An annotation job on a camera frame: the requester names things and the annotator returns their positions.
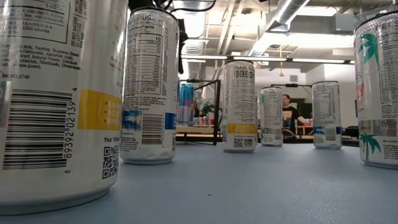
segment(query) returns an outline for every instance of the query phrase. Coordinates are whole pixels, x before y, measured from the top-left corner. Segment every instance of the man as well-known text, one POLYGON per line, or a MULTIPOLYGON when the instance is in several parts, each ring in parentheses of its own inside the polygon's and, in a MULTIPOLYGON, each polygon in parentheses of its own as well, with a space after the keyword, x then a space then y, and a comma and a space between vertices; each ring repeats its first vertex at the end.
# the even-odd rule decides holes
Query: man
POLYGON ((296 108, 290 105, 290 96, 288 94, 282 95, 282 106, 284 112, 284 128, 296 133, 295 120, 304 123, 305 119, 296 108))

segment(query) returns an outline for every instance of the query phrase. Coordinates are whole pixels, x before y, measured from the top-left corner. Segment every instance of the black shirt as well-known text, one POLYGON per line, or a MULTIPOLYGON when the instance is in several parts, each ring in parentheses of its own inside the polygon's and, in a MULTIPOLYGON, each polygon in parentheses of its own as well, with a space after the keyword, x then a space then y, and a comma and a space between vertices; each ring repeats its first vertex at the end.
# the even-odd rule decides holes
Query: black shirt
POLYGON ((296 132, 295 120, 301 116, 299 111, 290 106, 288 108, 283 108, 284 112, 284 128, 291 130, 293 133, 296 132))

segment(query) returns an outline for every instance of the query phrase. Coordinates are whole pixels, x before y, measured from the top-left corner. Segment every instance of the blue table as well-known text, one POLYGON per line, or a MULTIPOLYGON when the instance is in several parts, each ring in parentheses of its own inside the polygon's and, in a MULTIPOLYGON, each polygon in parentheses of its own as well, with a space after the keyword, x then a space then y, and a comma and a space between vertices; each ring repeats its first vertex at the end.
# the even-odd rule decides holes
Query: blue table
POLYGON ((398 170, 365 166, 359 149, 311 144, 178 145, 174 162, 121 164, 110 194, 57 212, 0 223, 398 223, 398 170))

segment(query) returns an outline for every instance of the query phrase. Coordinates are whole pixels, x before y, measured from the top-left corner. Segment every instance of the aluminum can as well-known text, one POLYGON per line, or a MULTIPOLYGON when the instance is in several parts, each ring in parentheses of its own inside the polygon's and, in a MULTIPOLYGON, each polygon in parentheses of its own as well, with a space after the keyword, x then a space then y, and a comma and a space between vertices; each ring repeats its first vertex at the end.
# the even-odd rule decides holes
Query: aluminum can
POLYGON ((179 28, 169 12, 131 12, 122 113, 121 158, 128 164, 165 164, 175 154, 179 28))
POLYGON ((127 1, 1 6, 0 215, 103 196, 118 173, 127 1))
POLYGON ((193 127, 193 116, 195 114, 195 109, 193 107, 193 96, 195 92, 195 87, 191 84, 181 84, 180 87, 180 109, 178 112, 179 126, 193 127))
POLYGON ((370 166, 398 169, 398 11, 355 31, 359 151, 370 166))
POLYGON ((254 66, 250 61, 233 60, 223 68, 224 152, 250 153, 256 149, 254 80, 254 66))
POLYGON ((336 81, 312 85, 314 146, 317 149, 341 149, 340 88, 336 81))
POLYGON ((279 87, 261 89, 260 122, 261 144, 263 146, 282 146, 282 90, 279 87))

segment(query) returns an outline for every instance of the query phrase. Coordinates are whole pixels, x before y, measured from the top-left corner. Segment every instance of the yellow label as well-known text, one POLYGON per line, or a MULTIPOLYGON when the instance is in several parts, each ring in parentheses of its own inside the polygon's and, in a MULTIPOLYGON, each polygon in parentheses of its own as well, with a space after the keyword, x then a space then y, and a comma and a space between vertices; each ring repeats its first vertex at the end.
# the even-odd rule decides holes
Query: yellow label
POLYGON ((254 124, 228 124, 228 134, 257 134, 254 124))
POLYGON ((78 129, 121 129, 122 101, 119 97, 93 90, 81 90, 79 107, 78 129))

